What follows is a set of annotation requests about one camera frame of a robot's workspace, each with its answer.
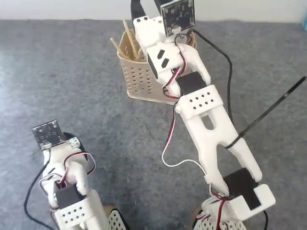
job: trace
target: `gray carpet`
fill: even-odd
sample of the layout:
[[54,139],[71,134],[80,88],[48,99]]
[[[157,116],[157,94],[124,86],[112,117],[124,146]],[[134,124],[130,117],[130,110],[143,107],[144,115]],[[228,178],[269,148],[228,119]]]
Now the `gray carpet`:
[[[307,34],[298,24],[216,22],[197,28],[234,63],[232,102],[242,130],[307,74]],[[89,177],[104,203],[114,202],[133,230],[181,230],[208,197],[194,164],[167,168],[161,149],[169,129],[169,105],[127,97],[110,37],[119,40],[120,21],[0,21],[0,229],[41,229],[22,203],[42,167],[31,127],[58,119],[63,131],[80,137],[98,168]],[[228,64],[198,40],[198,50],[224,101]],[[269,229],[307,229],[307,84],[246,135],[275,194]],[[224,175],[238,169],[219,148]],[[166,160],[197,153],[181,119]],[[30,212],[52,224],[47,199],[33,190]],[[247,221],[261,230],[263,214]]]

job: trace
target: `wooden stick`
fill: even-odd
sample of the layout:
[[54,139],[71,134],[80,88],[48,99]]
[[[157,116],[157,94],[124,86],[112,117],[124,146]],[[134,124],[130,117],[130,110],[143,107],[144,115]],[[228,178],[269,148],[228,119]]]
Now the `wooden stick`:
[[135,45],[134,45],[134,42],[133,42],[133,39],[132,39],[130,30],[129,30],[129,27],[128,27],[128,25],[127,25],[127,23],[126,23],[125,20],[123,20],[123,24],[124,24],[124,27],[125,27],[125,30],[126,30],[128,39],[129,39],[129,41],[130,41],[131,47],[132,47],[132,51],[133,51],[134,57],[137,58],[138,53],[136,52],[136,47],[135,47]]
[[131,60],[127,55],[124,54],[124,52],[119,48],[119,46],[117,45],[116,41],[114,40],[114,38],[110,38],[110,41],[112,42],[112,44],[115,46],[115,48],[117,49],[117,51],[119,52],[119,54],[126,59]]
[[136,61],[140,61],[140,59],[141,59],[141,56],[142,56],[142,49],[140,48],[139,49],[139,52],[138,52],[138,57],[136,58]]

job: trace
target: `circuit board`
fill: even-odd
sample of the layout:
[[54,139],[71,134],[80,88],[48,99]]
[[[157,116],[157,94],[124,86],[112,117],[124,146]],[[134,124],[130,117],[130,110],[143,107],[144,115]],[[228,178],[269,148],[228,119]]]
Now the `circuit board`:
[[167,37],[195,26],[194,0],[177,0],[161,6]]
[[32,132],[41,150],[50,149],[66,141],[56,120],[34,127]]

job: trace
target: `white wall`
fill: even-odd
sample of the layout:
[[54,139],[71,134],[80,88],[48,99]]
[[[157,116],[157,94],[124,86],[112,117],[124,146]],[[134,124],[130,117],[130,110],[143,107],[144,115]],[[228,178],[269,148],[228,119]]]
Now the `white wall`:
[[[141,0],[156,16],[154,0]],[[203,21],[301,22],[307,0],[195,0]],[[130,0],[0,0],[0,19],[129,19]]]

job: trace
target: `beige plastic basket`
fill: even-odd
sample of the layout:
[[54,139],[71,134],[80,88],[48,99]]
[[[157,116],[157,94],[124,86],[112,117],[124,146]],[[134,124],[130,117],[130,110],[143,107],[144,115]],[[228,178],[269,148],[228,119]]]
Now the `beige plastic basket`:
[[[130,30],[130,32],[138,51],[140,46],[135,40],[134,31]],[[196,47],[194,34],[192,34],[191,37],[192,40],[189,43],[191,46]],[[117,52],[117,56],[123,69],[124,78],[127,84],[127,94],[129,97],[165,104],[174,104],[177,101],[177,99],[164,96],[162,85],[155,80],[143,54],[141,55],[139,62],[133,61],[134,55],[126,31],[121,37],[119,48],[126,55],[126,57],[124,57]]]

